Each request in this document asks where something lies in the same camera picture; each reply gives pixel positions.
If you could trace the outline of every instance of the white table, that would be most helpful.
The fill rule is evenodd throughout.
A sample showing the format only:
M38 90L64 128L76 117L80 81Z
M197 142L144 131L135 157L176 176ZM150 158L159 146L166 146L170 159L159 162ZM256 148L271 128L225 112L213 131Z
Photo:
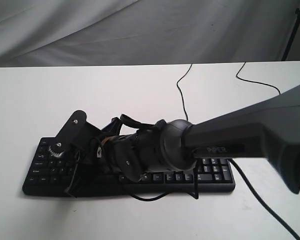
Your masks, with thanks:
M242 63L195 64L180 83L189 120L199 123L277 95L235 78ZM176 81L189 65L0 68L0 240L280 239L292 236L257 202L239 174L231 194L29 197L22 184L41 137L55 136L73 111L103 127L125 113L141 122L183 118ZM247 63L241 77L300 84L300 62ZM123 134L133 130L124 128ZM300 194L264 159L238 159L263 199L300 235Z

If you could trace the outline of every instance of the keyboard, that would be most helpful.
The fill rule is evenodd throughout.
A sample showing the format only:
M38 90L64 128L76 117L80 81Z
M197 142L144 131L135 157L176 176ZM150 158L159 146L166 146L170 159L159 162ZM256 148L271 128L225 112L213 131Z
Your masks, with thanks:
M73 159L54 158L48 152L52 137L43 137L36 149L22 186L24 194L40 197L69 197L64 190L71 183L76 162ZM235 189L235 180L227 159L198 159L199 193L226 193ZM183 172L147 173L135 183L122 174L98 174L76 197L109 197L126 195L118 184L132 194L164 193L168 191L193 192L193 170Z

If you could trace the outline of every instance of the robotic arm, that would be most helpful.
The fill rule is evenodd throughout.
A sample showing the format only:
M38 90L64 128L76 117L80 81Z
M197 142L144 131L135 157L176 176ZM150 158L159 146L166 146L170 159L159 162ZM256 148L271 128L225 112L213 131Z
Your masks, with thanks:
M272 99L215 119L145 124L126 115L103 129L75 111L49 151L80 165L122 172L137 182L147 172L193 169L201 158L267 158L291 192L300 191L300 85ZM122 125L138 129L119 135Z

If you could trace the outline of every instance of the gray curtain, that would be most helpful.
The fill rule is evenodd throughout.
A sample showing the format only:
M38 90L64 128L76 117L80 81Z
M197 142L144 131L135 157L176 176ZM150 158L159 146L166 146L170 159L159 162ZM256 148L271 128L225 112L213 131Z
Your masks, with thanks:
M0 0L0 67L279 61L299 6L300 0Z

